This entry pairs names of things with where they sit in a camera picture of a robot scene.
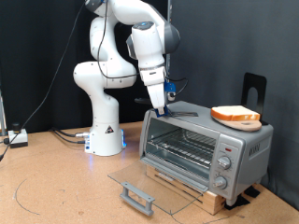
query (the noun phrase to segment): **oven door handle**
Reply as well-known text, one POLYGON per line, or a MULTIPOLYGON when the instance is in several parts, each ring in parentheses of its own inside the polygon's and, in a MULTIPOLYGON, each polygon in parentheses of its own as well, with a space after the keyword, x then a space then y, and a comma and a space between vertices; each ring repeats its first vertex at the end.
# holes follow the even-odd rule
POLYGON ((132 207, 139 210, 140 212, 144 213, 147 216, 152 216, 153 211, 151 210, 152 202, 155 199, 140 189, 135 188, 128 182, 121 183, 123 186, 123 192, 121 194, 121 198, 123 198, 126 202, 128 202, 132 207), (143 198, 147 203, 146 206, 143 206, 141 203, 138 203, 134 199, 129 196, 129 190, 134 194, 138 195, 139 197, 143 198))

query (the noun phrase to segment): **metal rod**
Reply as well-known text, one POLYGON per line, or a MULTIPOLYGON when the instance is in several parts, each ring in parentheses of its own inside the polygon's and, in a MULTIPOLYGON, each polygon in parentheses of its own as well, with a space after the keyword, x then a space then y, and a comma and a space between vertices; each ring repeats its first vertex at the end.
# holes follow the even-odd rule
POLYGON ((0 122, 1 122, 1 130, 2 130, 2 136, 6 136, 6 125, 4 123, 4 110, 3 110, 3 104, 2 104, 2 94, 0 90, 0 122))
MULTIPOLYGON (((171 13, 172 13, 172 3, 171 3, 171 1, 172 0, 168 0, 168 6, 167 6, 167 20, 169 22, 171 22, 171 13)), ((167 54, 166 55, 166 72, 170 76, 169 70, 170 70, 170 54, 167 54)))

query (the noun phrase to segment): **oven foot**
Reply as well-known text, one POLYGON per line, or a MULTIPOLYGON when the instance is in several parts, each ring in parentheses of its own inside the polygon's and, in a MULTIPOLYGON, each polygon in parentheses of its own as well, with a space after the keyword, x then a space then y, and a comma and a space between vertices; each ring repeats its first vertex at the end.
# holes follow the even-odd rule
POLYGON ((226 199, 226 204, 229 206, 233 206, 234 203, 236 202, 237 197, 233 198, 232 200, 226 199))

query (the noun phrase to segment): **black panel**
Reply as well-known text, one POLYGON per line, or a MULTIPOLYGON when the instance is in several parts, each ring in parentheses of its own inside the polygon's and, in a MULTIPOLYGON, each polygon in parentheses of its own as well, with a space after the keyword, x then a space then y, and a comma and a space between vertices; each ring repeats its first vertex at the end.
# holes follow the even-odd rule
POLYGON ((11 144, 10 145, 10 148, 17 148, 17 147, 28 147, 28 142, 16 143, 16 144, 11 144))
MULTIPOLYGON (((9 129, 12 122, 23 124, 45 97, 83 2, 0 2, 0 74, 9 129)), ((146 2, 167 16, 167 1, 146 2)), ((95 16, 85 7, 82 9, 49 98, 28 123, 28 133, 46 131, 52 126, 70 129, 92 125, 91 101, 76 85, 73 71, 78 63, 94 61, 89 32, 95 16)), ((115 31, 121 56, 137 68, 137 61, 129 57, 125 43, 131 26, 117 24, 115 31)), ((131 88, 107 93, 120 103, 120 122, 143 120, 150 108, 134 102, 136 97, 149 97, 140 77, 131 88)))
POLYGON ((257 105, 253 110, 261 115, 260 119, 262 119, 263 116, 263 103, 266 86, 267 79, 265 77, 254 75, 251 73, 246 73, 244 75, 241 105, 244 107, 248 107, 247 100, 249 98, 249 90, 254 88, 258 92, 258 100, 257 105))
POLYGON ((207 107, 239 105, 245 73, 266 77, 263 119, 275 134, 270 184, 262 183, 297 209, 298 11, 299 2, 290 0, 173 0, 181 42, 170 71, 172 78, 190 79, 177 100, 207 107))

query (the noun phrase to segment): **wall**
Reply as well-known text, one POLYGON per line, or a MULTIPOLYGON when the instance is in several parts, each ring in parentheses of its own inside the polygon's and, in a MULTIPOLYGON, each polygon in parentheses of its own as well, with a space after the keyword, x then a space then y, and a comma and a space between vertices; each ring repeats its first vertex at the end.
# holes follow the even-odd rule
POLYGON ((239 105, 246 72, 267 78, 263 119, 275 131, 263 184, 297 209, 298 11, 290 0, 173 0, 181 44, 171 56, 171 77, 190 80, 177 100, 206 107, 239 105))

